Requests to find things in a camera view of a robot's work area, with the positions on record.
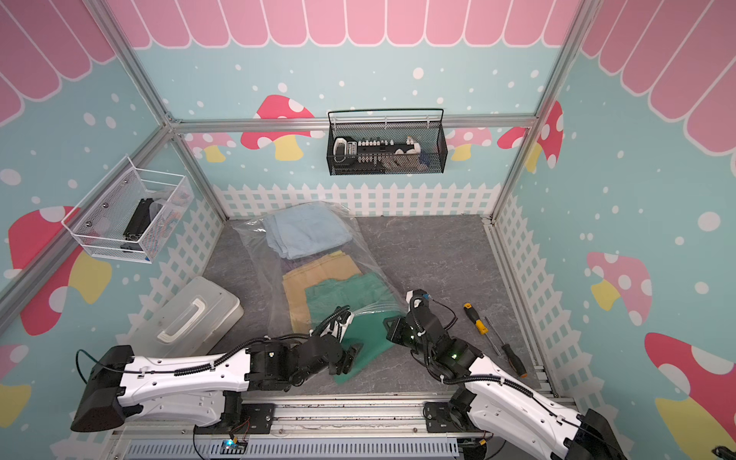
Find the green trousers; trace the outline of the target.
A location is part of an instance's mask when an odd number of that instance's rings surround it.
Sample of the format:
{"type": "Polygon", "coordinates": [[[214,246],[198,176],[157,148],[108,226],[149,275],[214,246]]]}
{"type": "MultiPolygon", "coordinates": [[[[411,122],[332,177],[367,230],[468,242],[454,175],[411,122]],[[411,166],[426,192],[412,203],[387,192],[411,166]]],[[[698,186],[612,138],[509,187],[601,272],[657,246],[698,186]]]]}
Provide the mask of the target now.
{"type": "Polygon", "coordinates": [[[342,343],[361,344],[348,374],[333,377],[337,384],[347,383],[369,363],[389,350],[383,321],[399,316],[403,310],[394,291],[376,272],[358,274],[344,281],[326,280],[305,291],[312,322],[320,323],[338,307],[348,306],[354,314],[342,343]]]}

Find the clear plastic vacuum bag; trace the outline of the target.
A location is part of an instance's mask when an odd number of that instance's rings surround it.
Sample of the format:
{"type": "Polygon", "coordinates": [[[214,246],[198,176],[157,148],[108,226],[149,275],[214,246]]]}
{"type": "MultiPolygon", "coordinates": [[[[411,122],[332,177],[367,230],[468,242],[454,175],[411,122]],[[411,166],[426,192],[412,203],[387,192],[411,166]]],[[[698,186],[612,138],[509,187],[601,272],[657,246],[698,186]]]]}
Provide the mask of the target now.
{"type": "Polygon", "coordinates": [[[305,334],[346,306],[360,337],[369,320],[402,310],[401,297],[341,205],[314,201],[234,225],[264,295],[268,332],[305,334]]]}

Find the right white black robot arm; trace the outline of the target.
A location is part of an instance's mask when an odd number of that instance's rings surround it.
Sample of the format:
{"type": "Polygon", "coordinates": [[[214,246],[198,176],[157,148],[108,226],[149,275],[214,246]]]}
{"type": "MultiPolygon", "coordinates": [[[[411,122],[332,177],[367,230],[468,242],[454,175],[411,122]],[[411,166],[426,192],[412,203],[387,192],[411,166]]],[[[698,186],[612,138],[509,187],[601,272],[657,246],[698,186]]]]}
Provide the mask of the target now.
{"type": "Polygon", "coordinates": [[[408,348],[435,381],[458,387],[448,403],[456,427],[497,434],[536,459],[626,457],[602,414],[582,414],[542,396],[453,337],[431,311],[425,291],[407,297],[407,312],[385,320],[386,338],[408,348]]]}

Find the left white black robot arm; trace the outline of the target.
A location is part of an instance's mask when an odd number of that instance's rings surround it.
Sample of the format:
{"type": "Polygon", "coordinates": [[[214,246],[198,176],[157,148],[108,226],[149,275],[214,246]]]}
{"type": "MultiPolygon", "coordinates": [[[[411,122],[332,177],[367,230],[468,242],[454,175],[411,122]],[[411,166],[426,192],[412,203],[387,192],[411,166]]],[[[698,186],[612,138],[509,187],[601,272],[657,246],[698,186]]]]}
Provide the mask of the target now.
{"type": "Polygon", "coordinates": [[[148,358],[130,345],[114,346],[84,378],[70,429],[107,431],[130,418],[202,427],[231,421],[247,391],[289,391],[322,371],[349,373],[362,349],[342,342],[354,318],[348,307],[339,307],[310,333],[257,337],[219,355],[148,358]]]}

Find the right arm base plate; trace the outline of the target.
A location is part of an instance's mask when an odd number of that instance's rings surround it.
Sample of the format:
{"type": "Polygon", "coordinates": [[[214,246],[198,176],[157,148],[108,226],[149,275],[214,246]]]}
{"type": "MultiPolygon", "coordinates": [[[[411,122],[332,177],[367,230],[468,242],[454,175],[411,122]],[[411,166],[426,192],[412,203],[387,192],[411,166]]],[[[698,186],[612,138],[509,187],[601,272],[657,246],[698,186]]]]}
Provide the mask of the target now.
{"type": "Polygon", "coordinates": [[[463,402],[426,402],[423,406],[425,427],[429,433],[484,433],[469,416],[470,406],[463,402]]]}

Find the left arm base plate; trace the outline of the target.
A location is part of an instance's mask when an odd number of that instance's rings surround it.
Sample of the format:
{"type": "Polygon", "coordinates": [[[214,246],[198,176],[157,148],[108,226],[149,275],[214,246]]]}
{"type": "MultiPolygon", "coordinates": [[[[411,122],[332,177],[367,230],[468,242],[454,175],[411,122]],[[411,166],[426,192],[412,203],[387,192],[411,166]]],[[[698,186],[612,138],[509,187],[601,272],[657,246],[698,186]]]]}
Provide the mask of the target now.
{"type": "Polygon", "coordinates": [[[236,404],[220,414],[220,421],[208,427],[197,427],[197,434],[243,436],[270,434],[275,404],[236,404]]]}

